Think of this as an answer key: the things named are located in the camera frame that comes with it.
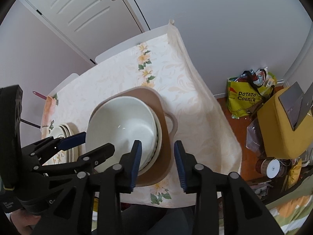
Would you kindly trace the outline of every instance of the white door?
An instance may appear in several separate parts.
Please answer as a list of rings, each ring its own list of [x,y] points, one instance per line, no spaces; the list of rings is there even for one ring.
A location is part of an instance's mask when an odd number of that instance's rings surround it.
[[[123,0],[28,0],[86,56],[141,33]]]

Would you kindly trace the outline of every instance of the baseboard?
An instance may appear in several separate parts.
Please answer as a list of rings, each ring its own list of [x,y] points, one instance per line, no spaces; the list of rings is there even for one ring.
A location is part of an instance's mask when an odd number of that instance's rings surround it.
[[[284,88],[285,87],[289,87],[290,85],[289,85],[289,83],[288,83],[288,81],[286,81],[285,83],[284,83]]]
[[[227,93],[221,93],[221,94],[214,95],[215,99],[223,98],[226,96],[227,96]]]
[[[276,86],[284,86],[285,81],[284,80],[278,80]]]
[[[276,86],[288,87],[289,84],[288,84],[288,82],[285,82],[284,80],[278,80]],[[214,95],[215,99],[224,98],[226,96],[227,96],[227,93],[221,93],[221,94]]]

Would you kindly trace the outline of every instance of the shopping bag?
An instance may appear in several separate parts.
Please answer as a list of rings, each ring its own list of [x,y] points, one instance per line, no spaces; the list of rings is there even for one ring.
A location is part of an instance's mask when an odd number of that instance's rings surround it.
[[[227,79],[227,107],[238,118],[253,113],[257,107],[265,103],[274,93],[274,85],[270,87],[256,85],[253,83],[251,72],[244,71],[244,73],[247,74],[248,82],[235,82],[231,78]],[[276,84],[275,76],[270,75]]]

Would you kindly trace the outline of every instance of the wooden floor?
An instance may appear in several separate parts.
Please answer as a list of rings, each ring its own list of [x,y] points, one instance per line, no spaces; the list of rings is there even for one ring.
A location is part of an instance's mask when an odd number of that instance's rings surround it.
[[[276,87],[275,92],[282,88],[282,86]],[[251,119],[248,116],[241,117],[239,119],[233,119],[231,113],[226,106],[226,100],[226,97],[217,99],[242,148],[241,176],[246,181],[263,177],[263,175],[257,173],[255,170],[255,164],[258,161],[257,156],[255,155],[255,153],[245,147],[247,126],[251,123]]]

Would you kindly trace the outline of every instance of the floral tablecloth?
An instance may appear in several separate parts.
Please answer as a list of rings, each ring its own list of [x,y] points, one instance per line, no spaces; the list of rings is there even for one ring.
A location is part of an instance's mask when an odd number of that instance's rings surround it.
[[[174,140],[182,140],[185,150],[195,155],[198,163],[223,174],[240,172],[240,145],[220,105],[192,65],[177,28],[171,24],[167,34],[101,62],[48,97],[42,137],[64,122],[75,133],[86,131],[90,115],[100,102],[136,86],[159,92],[166,109],[178,120]],[[84,146],[79,152],[85,153]],[[121,202],[168,208],[194,205],[195,201],[194,194],[184,194],[180,188],[175,164],[161,182],[121,195]]]

